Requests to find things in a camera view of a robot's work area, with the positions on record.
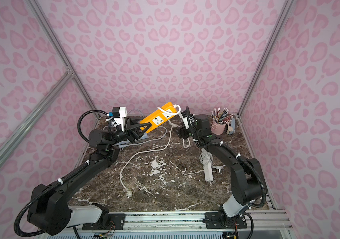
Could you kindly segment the white power strip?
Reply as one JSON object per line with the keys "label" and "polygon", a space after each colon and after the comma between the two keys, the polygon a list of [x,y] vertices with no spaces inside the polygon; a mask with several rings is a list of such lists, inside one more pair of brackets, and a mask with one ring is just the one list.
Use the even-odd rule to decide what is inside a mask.
{"label": "white power strip", "polygon": [[213,173],[212,173],[213,156],[212,154],[207,152],[205,149],[201,149],[199,160],[203,164],[205,181],[212,182],[213,181]]}

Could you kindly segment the orange power strip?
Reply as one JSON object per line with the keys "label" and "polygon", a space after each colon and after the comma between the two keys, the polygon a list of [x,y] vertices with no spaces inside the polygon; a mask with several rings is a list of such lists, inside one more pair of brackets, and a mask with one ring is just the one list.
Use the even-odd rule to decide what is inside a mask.
{"label": "orange power strip", "polygon": [[149,116],[145,117],[143,120],[144,122],[150,121],[152,128],[149,129],[149,132],[153,131],[157,127],[164,124],[169,119],[173,118],[174,116],[178,115],[181,112],[181,108],[179,105],[174,105],[171,102],[166,103],[162,107],[157,107],[157,110],[151,113]]}

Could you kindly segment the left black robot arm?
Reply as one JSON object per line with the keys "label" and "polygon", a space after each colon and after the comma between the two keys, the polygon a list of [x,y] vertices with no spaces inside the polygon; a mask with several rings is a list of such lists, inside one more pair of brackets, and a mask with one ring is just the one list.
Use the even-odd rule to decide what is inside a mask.
{"label": "left black robot arm", "polygon": [[107,207],[98,203],[80,209],[70,208],[68,202],[73,195],[97,174],[110,167],[118,158],[122,141],[136,142],[152,124],[141,123],[137,119],[127,118],[115,130],[94,129],[86,137],[81,131],[82,120],[91,113],[105,114],[102,110],[89,110],[83,113],[77,122],[79,135],[95,151],[83,164],[49,185],[40,184],[32,192],[31,200],[21,209],[14,222],[14,232],[20,237],[34,237],[47,233],[59,234],[67,227],[86,224],[93,229],[114,229],[115,224],[109,216]]}

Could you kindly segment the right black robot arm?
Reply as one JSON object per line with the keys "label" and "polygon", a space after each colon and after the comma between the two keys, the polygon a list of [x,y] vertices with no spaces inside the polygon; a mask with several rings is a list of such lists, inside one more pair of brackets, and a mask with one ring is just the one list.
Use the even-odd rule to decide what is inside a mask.
{"label": "right black robot arm", "polygon": [[262,208],[268,193],[260,162],[248,159],[225,144],[212,133],[206,115],[194,115],[186,109],[180,114],[183,126],[177,129],[179,138],[193,138],[196,146],[217,157],[228,169],[231,178],[231,196],[221,206],[227,218],[242,215],[249,208]]}

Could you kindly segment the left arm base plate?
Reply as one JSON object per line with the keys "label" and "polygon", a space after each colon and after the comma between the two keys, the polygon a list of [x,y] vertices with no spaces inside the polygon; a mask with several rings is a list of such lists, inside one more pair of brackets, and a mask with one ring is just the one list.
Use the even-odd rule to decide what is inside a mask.
{"label": "left arm base plate", "polygon": [[83,231],[109,231],[123,230],[126,220],[126,214],[122,213],[106,213],[101,215],[100,219],[93,224],[83,224]]}

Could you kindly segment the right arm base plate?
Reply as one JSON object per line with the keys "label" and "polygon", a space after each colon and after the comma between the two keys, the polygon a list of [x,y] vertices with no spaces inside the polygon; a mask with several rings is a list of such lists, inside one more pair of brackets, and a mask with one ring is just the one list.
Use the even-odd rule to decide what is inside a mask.
{"label": "right arm base plate", "polygon": [[243,216],[228,217],[223,211],[205,213],[204,219],[207,229],[246,229],[247,222]]}

